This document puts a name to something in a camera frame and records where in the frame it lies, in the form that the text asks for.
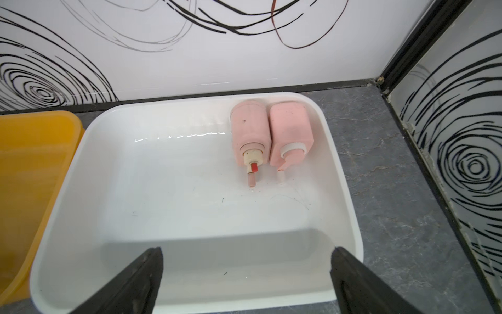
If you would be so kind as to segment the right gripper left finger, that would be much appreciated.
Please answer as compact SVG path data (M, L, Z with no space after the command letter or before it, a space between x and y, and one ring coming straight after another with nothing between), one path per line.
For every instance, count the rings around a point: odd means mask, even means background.
M162 250L149 248L72 313L152 313L162 276Z

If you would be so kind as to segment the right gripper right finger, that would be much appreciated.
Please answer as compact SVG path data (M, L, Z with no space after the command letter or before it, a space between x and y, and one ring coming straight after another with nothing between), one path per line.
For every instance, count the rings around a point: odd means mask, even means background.
M343 247L332 252L330 276L341 313L420 313Z

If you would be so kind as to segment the white plastic storage box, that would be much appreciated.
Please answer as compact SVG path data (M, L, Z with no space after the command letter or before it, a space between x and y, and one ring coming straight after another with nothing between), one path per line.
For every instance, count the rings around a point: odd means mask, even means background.
M231 110L248 96L121 105L98 116L74 155L30 275L41 313L69 313L144 251L159 247L155 313L211 313L335 299L331 255L363 259L341 161L321 108L302 103L315 143L279 181L254 188L231 146Z

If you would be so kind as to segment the pink sharpener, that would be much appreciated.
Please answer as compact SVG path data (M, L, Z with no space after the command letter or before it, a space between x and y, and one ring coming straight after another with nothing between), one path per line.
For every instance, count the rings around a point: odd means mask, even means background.
M282 102L269 110L272 146L269 163L277 169L279 183L286 170L301 164L315 140L306 107L299 102Z
M257 172L269 162L271 154L267 108L256 100L241 102L232 109L230 122L236 162L246 169L248 186L254 188Z

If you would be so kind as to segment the yellow plastic storage box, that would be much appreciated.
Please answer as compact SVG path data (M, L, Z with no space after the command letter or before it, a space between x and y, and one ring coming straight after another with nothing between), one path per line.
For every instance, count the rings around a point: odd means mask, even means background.
M1 305L30 297L30 271L84 134L68 111L1 116Z

